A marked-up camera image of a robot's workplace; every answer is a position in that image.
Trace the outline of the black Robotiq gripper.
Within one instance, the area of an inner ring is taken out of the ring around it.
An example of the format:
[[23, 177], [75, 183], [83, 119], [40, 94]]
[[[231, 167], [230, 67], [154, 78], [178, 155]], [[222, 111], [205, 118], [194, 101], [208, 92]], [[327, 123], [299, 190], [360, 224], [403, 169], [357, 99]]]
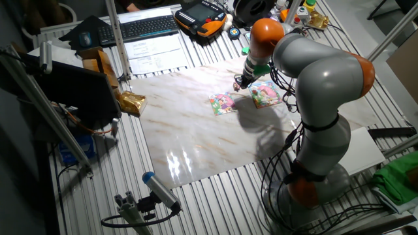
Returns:
[[235, 74], [233, 87], [237, 87], [242, 91], [253, 83], [253, 77], [244, 74]]

